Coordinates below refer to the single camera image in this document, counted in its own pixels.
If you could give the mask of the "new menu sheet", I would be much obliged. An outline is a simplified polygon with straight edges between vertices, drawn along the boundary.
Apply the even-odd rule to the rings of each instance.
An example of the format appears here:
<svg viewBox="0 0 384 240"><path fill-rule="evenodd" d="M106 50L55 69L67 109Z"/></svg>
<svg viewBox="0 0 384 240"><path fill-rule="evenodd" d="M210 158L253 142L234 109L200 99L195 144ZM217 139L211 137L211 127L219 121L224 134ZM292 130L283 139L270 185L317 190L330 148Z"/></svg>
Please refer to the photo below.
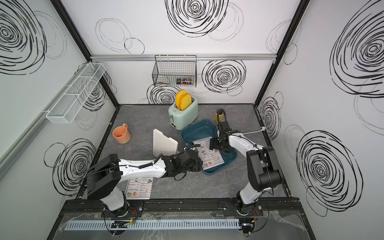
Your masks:
<svg viewBox="0 0 384 240"><path fill-rule="evenodd" d="M210 150L210 139L212 137L202 138L193 141L198 147L198 156L203 162L203 170L209 170L224 164L224 159L218 150Z"/></svg>

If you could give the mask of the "white menu holder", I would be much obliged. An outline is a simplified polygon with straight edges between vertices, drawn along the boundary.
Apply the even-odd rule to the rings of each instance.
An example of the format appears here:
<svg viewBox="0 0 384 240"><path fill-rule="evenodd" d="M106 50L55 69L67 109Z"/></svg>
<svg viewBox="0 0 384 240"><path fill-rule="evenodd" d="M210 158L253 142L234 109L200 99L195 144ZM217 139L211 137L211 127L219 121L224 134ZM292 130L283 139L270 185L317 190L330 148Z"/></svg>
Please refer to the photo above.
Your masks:
<svg viewBox="0 0 384 240"><path fill-rule="evenodd" d="M178 152L179 143L167 136L161 131L153 130L153 155L158 157L160 154L163 156L171 156Z"/></svg>

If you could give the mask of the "old menu sheet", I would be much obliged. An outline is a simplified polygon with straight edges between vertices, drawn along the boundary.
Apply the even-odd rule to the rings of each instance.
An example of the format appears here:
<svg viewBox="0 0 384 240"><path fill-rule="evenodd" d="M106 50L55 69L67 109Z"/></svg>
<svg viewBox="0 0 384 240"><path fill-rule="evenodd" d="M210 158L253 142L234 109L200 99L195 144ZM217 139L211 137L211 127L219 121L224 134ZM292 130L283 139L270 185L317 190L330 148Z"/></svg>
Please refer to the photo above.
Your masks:
<svg viewBox="0 0 384 240"><path fill-rule="evenodd" d="M126 198L128 200L149 200L153 186L153 178L139 178L128 181Z"/></svg>

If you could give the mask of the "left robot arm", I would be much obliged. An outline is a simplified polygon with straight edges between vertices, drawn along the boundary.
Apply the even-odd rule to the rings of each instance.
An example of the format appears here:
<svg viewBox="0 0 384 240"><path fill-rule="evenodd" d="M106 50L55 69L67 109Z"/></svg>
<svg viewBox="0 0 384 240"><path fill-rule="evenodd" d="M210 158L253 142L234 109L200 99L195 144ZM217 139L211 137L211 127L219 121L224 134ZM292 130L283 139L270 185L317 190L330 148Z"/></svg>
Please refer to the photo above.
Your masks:
<svg viewBox="0 0 384 240"><path fill-rule="evenodd" d="M110 154L92 165L85 176L87 199L102 201L110 211L126 207L127 200L117 187L121 182L134 179L176 178L179 174L200 172L203 161L197 151L186 149L165 156L159 154L154 160L131 161Z"/></svg>

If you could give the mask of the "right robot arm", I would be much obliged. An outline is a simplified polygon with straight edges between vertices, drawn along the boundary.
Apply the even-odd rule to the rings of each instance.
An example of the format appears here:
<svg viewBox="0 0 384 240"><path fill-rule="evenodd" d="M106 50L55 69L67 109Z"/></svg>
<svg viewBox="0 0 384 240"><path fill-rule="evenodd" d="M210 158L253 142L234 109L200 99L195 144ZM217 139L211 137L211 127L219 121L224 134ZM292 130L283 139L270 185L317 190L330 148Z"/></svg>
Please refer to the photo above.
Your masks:
<svg viewBox="0 0 384 240"><path fill-rule="evenodd" d="M218 132L210 142L211 150L229 153L237 150L247 159L249 182L238 192L239 208L248 207L267 191L285 182L285 176L273 147L263 147L232 130L227 121L217 122Z"/></svg>

